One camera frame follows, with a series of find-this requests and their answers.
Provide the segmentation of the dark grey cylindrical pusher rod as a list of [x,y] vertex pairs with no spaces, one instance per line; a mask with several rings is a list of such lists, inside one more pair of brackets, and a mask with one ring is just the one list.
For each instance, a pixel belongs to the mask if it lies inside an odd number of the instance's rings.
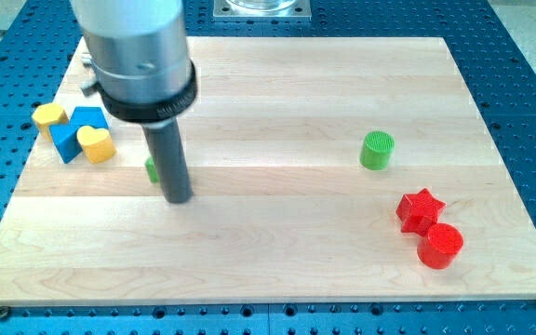
[[145,123],[142,130],[165,199],[171,204],[188,202],[193,191],[177,120]]

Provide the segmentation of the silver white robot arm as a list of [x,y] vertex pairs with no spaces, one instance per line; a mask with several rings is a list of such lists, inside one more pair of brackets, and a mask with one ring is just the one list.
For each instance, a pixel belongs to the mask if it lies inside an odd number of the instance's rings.
[[164,197],[192,194],[177,117],[197,95],[180,0],[72,0],[91,67],[86,95],[115,118],[142,127]]

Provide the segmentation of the clear robot base plate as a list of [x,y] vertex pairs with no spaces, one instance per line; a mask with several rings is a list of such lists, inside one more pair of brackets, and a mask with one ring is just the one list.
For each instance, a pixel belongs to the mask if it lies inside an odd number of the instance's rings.
[[214,0],[213,19],[229,21],[310,21],[310,0]]

